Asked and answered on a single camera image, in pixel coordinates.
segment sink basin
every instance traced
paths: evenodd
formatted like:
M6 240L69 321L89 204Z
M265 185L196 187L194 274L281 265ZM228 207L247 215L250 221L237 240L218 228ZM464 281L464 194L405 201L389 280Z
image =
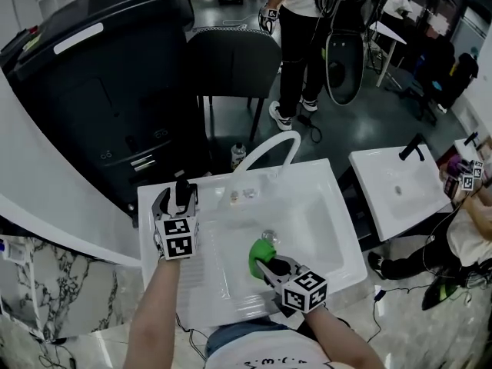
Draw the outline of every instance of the sink basin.
M181 263L178 313L188 327L210 327L274 313L274 292L248 270L248 253L265 230L276 233L282 255L324 275L328 293L367 277L354 226L327 159L290 165L272 194L267 176L279 167L244 173L237 201L220 211L230 175L191 180L198 184L198 254ZM157 264L150 207L169 184L138 189L141 262L148 284Z
M354 151L349 156L381 241L405 232L450 203L428 147L419 148L425 161L416 151L400 160L403 147Z

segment chair backrest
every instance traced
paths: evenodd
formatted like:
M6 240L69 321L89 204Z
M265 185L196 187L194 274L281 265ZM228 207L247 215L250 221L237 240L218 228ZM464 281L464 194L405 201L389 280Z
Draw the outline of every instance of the chair backrest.
M267 98L281 49L265 32L203 28L187 45L189 83L196 95Z

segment black shoe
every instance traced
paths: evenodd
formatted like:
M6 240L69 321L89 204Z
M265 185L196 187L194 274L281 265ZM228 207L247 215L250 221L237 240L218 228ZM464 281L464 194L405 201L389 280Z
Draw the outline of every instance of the black shoe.
M434 306L439 305L441 302L446 301L451 295L453 295L458 289L458 283L456 278L447 277L450 274L455 274L450 270L442 272L432 282L429 288L425 291L424 299L422 300L422 310L426 311Z
M381 265L383 264L384 258L383 256L380 256L379 254L376 253L369 253L367 256L367 262L369 263L369 266L371 269L377 273L377 276L379 276L382 280L386 280L386 278L383 276L383 273L381 272Z

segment white cube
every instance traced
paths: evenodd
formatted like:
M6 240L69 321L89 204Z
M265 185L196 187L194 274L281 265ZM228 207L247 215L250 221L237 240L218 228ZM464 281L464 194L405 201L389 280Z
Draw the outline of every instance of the white cube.
M193 257L197 254L197 218L173 218L155 222L162 239L166 260Z
M327 280L307 271L282 285L282 304L309 313L327 298Z

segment white sneaker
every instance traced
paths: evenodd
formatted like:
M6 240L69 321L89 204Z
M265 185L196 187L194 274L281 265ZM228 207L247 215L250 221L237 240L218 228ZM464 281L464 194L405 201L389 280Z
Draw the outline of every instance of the white sneaker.
M308 101L304 98L304 96L301 96L301 104L304 107L304 109L308 112L316 112L317 111L317 100Z
M280 115L280 113L278 112L279 108L279 102L273 101L268 107L268 113L270 114L271 118L277 122L278 128L280 128L282 131L292 130L292 118L284 118L282 115Z
M443 108L443 106L441 104L437 104L437 107L439 108L439 111L441 111L443 114L447 113L447 109Z

